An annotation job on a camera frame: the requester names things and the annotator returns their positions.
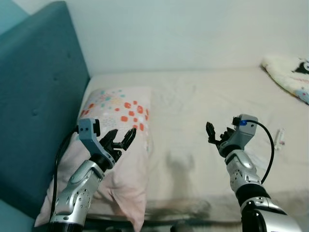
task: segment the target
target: wrinkled sheet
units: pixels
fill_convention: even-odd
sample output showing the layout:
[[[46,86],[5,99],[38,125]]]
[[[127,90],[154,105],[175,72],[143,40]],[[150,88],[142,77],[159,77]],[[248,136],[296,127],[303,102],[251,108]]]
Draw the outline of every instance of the wrinkled sheet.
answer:
[[[145,220],[240,221],[224,159],[207,142],[205,125],[213,123],[219,136],[241,113],[256,116],[273,138],[279,128],[285,128],[286,145],[275,151],[264,186],[288,214],[307,212],[308,107],[278,88],[266,72],[243,68],[97,75],[91,79],[84,101],[96,88],[144,85],[153,88],[153,154]],[[262,178],[271,152],[263,129],[258,127],[245,150]]]

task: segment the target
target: teal headboard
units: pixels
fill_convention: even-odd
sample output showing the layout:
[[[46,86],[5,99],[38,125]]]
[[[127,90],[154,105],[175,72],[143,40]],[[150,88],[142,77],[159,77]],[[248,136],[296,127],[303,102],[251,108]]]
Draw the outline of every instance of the teal headboard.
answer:
[[[33,218],[88,81],[65,2],[0,36],[0,198]]]

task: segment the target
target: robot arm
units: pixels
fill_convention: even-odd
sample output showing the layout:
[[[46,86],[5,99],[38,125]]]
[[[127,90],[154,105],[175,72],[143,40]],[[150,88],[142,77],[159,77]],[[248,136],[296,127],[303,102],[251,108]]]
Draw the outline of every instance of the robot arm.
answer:
[[[127,150],[135,138],[136,129],[128,131],[120,143],[114,143],[118,130],[108,132],[100,142],[99,121],[81,119],[78,123],[79,138],[90,152],[90,159],[76,170],[68,181],[67,187],[56,200],[53,216],[49,223],[50,232],[81,232],[91,205],[93,194],[104,179],[106,169],[111,169],[122,152]]]
[[[245,114],[235,117],[234,130],[227,128],[220,141],[215,139],[213,125],[209,122],[206,125],[209,143],[215,144],[225,158],[230,186],[240,205],[242,231],[301,232],[295,220],[272,202],[256,174],[255,165],[244,151],[256,131],[256,124],[247,120],[257,121],[257,118]]]

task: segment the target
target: plush pillow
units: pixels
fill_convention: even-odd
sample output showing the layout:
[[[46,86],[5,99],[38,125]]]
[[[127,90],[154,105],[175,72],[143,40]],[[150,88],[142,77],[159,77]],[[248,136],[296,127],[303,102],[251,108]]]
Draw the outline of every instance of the plush pillow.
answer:
[[[148,87],[98,89],[92,92],[80,118],[100,121],[100,140],[108,131],[118,129],[115,142],[123,140],[132,127],[137,128],[134,141],[123,151],[116,165],[105,172],[92,200],[88,217],[128,219],[135,231],[140,231],[146,207],[148,160],[151,151],[149,109],[151,90]],[[58,167],[57,194],[67,185],[71,175],[90,154],[75,133]],[[48,223],[53,194],[52,180],[35,226]]]

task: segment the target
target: blue connector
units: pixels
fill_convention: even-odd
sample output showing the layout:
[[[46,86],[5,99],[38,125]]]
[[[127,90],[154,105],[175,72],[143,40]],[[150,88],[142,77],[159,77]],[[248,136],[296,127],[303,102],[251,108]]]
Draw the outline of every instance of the blue connector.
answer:
[[[242,120],[239,122],[240,126],[246,126],[247,125],[247,120]]]

